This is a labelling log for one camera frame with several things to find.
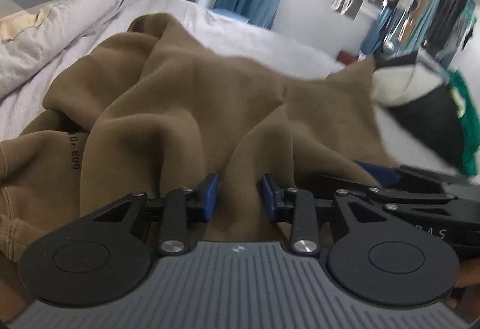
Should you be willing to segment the brown zip hoodie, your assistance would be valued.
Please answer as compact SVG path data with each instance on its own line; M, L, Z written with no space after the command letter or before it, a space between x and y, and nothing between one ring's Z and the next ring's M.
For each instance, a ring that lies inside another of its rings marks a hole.
M27 305L17 263L39 237L124 195L162 196L220 177L192 240L270 241L256 185L333 175L370 184L391 166L367 58L324 80L281 75L197 42L172 16L142 16L56 77L44 111L1 143L1 317Z

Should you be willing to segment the grey bed sheet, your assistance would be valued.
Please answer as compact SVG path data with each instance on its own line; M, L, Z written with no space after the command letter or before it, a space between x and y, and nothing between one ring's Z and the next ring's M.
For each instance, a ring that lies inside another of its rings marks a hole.
M325 79L342 65L325 52L256 26L242 24L183 0L123 0L120 7L63 49L31 79L1 96L1 138L9 140L43 111L42 101L54 79L107 38L127 30L145 15L167 13L201 45L218 55L252 58L275 72L302 80Z

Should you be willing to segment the striped hanging garment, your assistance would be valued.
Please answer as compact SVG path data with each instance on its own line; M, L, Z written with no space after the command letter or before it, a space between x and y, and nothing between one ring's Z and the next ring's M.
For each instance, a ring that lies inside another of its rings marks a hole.
M346 18L354 20L363 4L364 0L333 0L331 9Z

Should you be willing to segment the black hanging garment right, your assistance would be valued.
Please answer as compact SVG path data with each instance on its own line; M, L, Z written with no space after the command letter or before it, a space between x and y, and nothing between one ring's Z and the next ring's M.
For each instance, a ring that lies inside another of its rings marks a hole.
M440 0L425 39L424 49L436 55L447 43L454 25L468 0Z

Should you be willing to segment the grey quilted duvet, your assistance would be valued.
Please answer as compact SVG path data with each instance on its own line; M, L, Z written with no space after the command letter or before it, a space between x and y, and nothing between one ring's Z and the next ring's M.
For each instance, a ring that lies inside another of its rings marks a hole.
M1 43L1 96L41 71L81 34L111 16L123 0L64 0L39 26Z

